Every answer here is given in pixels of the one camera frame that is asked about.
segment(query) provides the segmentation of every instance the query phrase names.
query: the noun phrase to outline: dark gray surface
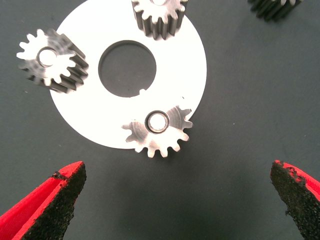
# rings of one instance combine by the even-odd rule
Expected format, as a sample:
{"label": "dark gray surface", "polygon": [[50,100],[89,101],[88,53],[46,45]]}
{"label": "dark gray surface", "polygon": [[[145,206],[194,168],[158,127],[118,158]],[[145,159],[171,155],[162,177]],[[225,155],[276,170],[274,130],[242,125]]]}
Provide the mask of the dark gray surface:
{"label": "dark gray surface", "polygon": [[246,0],[191,0],[207,86],[190,142],[151,160],[80,136],[17,69],[26,34],[58,28],[82,2],[0,1],[0,214],[83,160],[87,182],[66,240],[301,240],[269,172],[280,159],[320,179],[320,2],[275,24]]}

